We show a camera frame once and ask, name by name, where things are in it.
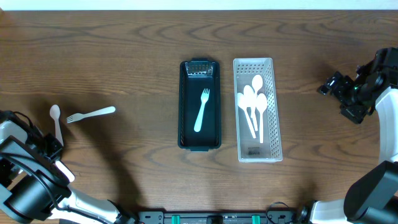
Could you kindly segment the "white plastic spoon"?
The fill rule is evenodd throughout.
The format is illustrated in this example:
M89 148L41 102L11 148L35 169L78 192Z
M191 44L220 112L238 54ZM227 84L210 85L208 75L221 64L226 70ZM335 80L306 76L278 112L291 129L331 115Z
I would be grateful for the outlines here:
M264 112L267 109L267 98L265 94L260 93L256 98L256 108L259 112L259 142L264 142Z
M238 100L238 107L244 111L244 115L246 117L246 121L248 123L248 127L251 132L251 136L253 139L256 139L254 127L252 125L251 119L250 119L250 117L248 115L248 111L247 111L248 104L247 104L246 98L242 93L237 93L237 100Z
M262 88L263 83L264 82L263 82L261 75L257 74L253 77L251 85L252 85L255 95L258 94L258 91Z
M60 144L64 146L62 132L61 132L61 128L60 128L60 121L59 121L60 114L61 114L61 111L60 111L59 106L52 105L52 107L50 108L50 117L54 120L54 123L55 123L55 137L60 142Z
M244 87L243 92L244 92L244 96L246 98L246 103L251 108L250 117L252 118L254 130L258 131L257 118L256 118L256 102L255 102L255 99L254 99L254 97L255 97L254 90L252 89L252 87L250 85L246 85Z

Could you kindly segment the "white plastic fork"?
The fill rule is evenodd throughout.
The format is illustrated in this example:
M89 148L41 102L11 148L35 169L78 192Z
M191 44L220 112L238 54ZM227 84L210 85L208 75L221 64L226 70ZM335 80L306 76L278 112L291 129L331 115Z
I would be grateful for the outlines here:
M73 172L62 161L56 161L55 165L68 178L70 183L75 180Z
M208 88L205 88L200 97L201 105L194 125L194 131L196 133L200 132L201 130L205 105L209 99L209 96L210 96L210 90Z
M89 117L111 114L111 113L114 113L115 111L116 111L115 106L109 106L109 107L102 108L100 110L92 111L92 112L85 113L85 114L75 113L67 118L67 123L73 123L73 122L80 121L82 119L89 118Z

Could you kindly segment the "clear perforated plastic basket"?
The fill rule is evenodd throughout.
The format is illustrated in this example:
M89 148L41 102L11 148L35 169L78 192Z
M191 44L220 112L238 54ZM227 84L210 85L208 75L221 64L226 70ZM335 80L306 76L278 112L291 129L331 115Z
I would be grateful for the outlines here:
M279 114L274 78L273 61L271 58L236 58L233 60L234 71L234 99L236 108L236 132L238 143L238 160L242 163L272 163L282 160L282 140L280 136ZM244 115L238 107L237 93L244 94L246 85L251 85L255 75L261 75L263 86L258 94L263 93L267 98L267 109L264 112L264 142L259 142L259 112L256 108L258 131L253 139Z

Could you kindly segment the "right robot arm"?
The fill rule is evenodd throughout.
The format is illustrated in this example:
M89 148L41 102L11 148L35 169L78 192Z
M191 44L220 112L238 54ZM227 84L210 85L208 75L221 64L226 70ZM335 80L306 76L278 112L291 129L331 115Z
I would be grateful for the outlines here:
M338 200L315 200L298 213L303 223L397 224L397 48L376 51L356 69L356 78L335 72L318 88L340 102L340 113L354 124L376 114L379 152L375 168Z

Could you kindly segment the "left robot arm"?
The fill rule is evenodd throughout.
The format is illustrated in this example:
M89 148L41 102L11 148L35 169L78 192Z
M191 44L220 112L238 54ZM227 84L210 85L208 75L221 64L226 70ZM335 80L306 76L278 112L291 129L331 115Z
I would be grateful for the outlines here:
M24 114L1 112L1 210L19 223L139 223L110 200L70 187L73 173L60 162L63 144L43 135Z

